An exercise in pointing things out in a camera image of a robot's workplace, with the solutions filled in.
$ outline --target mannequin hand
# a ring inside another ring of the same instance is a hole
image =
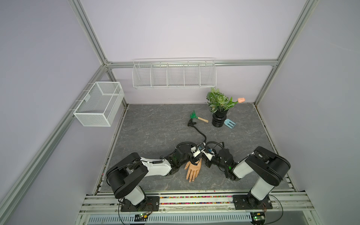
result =
[[[238,98],[238,103],[242,103],[245,101],[245,98]]]
[[[198,177],[200,168],[201,168],[201,159],[197,161],[197,166],[193,165],[190,161],[186,164],[185,169],[189,168],[186,179],[189,179],[189,182],[194,181]]]

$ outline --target wire basket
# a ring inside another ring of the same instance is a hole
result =
[[[83,126],[110,127],[123,98],[119,82],[95,82],[74,115]]]
[[[139,62],[132,82],[136,89],[215,87],[215,61]]]

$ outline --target garden rake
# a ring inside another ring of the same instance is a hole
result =
[[[196,118],[196,119],[202,120],[202,121],[207,122],[207,123],[209,122],[209,121],[206,120],[206,119],[203,119],[203,118],[201,118],[201,117],[196,116],[195,110],[194,110],[193,113],[190,115],[190,118],[191,118],[191,119]]]

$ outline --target black mounting plate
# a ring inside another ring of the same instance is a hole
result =
[[[265,203],[266,209],[270,210],[273,208],[273,205],[271,204],[270,198],[267,195],[262,202]],[[233,202],[235,205],[236,210],[263,210],[264,206],[263,204],[259,205],[258,207],[251,207],[247,202],[247,195],[246,194],[240,194],[240,195],[233,195]]]
[[[154,207],[154,212],[159,211],[159,202],[160,197],[158,196],[148,196],[147,203],[151,203]],[[146,206],[143,211],[151,211],[151,206]],[[127,199],[124,199],[123,206],[121,207],[121,212],[138,212],[138,209]]]

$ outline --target artificial hand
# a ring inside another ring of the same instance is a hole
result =
[[[196,177],[198,177],[200,168],[201,168],[201,160],[197,161],[197,165],[193,165],[190,161],[186,164],[185,170],[189,168],[188,174],[186,175],[186,179],[189,179],[189,182],[194,181]]]

